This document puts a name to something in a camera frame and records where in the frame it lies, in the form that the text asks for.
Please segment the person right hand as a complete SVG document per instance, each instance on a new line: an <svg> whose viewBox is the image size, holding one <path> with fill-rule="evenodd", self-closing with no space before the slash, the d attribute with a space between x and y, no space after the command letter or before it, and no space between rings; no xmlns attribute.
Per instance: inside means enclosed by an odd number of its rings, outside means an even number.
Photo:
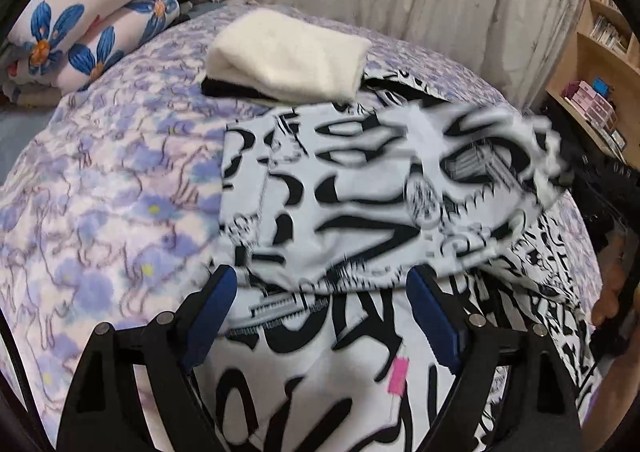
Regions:
<svg viewBox="0 0 640 452"><path fill-rule="evenodd" d="M617 314L620 304L618 295L626 282L624 270L626 238L614 233L608 238L608 245L598 253L602 288L600 296L591 310L591 322L599 328L605 320Z"/></svg>

